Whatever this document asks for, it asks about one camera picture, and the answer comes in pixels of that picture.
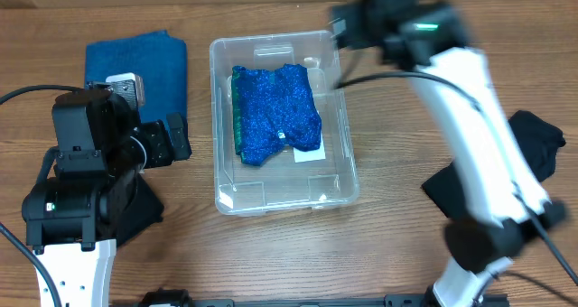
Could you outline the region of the sparkly blue green fabric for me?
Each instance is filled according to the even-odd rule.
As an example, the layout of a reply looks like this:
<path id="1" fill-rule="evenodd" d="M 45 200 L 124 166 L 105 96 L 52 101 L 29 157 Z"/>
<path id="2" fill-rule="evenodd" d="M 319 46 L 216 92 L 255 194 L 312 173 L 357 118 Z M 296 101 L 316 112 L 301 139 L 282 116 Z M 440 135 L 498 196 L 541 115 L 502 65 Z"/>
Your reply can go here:
<path id="1" fill-rule="evenodd" d="M 235 152 L 243 164 L 260 166 L 287 146 L 304 152 L 319 148 L 322 119 L 304 66 L 235 66 L 230 84 Z"/>

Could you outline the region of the black cloth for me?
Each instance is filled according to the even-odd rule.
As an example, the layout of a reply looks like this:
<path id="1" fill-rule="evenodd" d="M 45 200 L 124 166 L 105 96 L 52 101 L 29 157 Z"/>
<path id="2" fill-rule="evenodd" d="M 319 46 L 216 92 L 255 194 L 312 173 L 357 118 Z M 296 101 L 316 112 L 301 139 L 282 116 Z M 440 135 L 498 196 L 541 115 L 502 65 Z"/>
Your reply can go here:
<path id="1" fill-rule="evenodd" d="M 454 163 L 431 176 L 421 188 L 446 218 L 461 219 L 467 215 L 464 190 Z"/>
<path id="2" fill-rule="evenodd" d="M 537 180 L 542 182 L 552 176 L 557 152 L 566 145 L 562 130 L 525 110 L 518 110 L 508 122 Z"/>
<path id="3" fill-rule="evenodd" d="M 135 195 L 121 214 L 117 228 L 117 248 L 155 223 L 163 221 L 164 205 L 141 175 L 135 182 Z"/>

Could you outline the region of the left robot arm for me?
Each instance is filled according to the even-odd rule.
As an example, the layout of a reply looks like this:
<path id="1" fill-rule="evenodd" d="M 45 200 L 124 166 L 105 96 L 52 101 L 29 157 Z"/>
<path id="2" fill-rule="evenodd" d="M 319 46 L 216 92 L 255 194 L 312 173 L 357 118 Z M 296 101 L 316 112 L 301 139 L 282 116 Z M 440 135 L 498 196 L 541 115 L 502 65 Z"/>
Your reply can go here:
<path id="1" fill-rule="evenodd" d="M 117 249 L 163 220 L 141 173 L 191 155 L 179 113 L 141 121 L 135 98 L 108 89 L 60 95 L 58 145 L 22 205 L 43 306 L 106 306 Z"/>

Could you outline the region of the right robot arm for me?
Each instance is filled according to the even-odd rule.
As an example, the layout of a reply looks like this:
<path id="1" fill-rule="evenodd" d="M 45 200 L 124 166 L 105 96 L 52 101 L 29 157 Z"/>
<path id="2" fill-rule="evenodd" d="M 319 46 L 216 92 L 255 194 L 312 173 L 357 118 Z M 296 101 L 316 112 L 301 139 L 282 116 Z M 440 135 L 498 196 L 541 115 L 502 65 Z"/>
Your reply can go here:
<path id="1" fill-rule="evenodd" d="M 468 214 L 444 231 L 451 256 L 443 275 L 425 293 L 386 304 L 486 305 L 492 282 L 526 244 L 547 240 L 566 212 L 521 153 L 485 54 L 445 1 L 357 0 L 332 7 L 331 26 L 339 47 L 377 47 L 391 76 L 410 82 L 443 132 L 464 191 Z"/>

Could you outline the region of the folded blue denim cloth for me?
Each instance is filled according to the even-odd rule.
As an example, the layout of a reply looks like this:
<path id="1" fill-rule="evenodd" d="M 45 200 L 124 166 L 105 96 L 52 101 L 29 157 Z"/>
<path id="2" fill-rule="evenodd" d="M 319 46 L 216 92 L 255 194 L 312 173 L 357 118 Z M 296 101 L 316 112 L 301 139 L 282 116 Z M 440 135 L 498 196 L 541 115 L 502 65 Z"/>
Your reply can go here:
<path id="1" fill-rule="evenodd" d="M 144 83 L 145 104 L 139 109 L 144 123 L 178 112 L 187 116 L 188 52 L 186 43 L 167 31 L 145 33 L 86 47 L 85 80 L 134 73 Z"/>

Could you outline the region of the clear plastic storage bin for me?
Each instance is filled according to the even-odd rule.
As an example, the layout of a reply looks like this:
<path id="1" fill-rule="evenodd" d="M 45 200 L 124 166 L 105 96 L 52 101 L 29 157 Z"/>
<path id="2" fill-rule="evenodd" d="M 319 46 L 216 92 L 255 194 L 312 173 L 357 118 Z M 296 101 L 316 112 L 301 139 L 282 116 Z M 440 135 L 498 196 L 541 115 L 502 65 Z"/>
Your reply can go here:
<path id="1" fill-rule="evenodd" d="M 328 31 L 210 45 L 215 204 L 225 215 L 326 209 L 359 196 Z"/>

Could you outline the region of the white label in bin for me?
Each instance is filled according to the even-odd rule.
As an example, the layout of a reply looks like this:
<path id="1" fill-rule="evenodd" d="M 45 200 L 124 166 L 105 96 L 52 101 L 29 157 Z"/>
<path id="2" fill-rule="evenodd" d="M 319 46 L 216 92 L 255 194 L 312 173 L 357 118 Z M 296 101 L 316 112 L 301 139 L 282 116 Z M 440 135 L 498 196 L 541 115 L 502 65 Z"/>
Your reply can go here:
<path id="1" fill-rule="evenodd" d="M 295 163 L 306 163 L 312 161 L 320 161 L 326 159 L 326 153 L 324 148 L 323 138 L 321 138 L 320 146 L 316 150 L 311 151 L 300 151 L 296 148 L 293 149 L 294 151 L 294 162 Z"/>

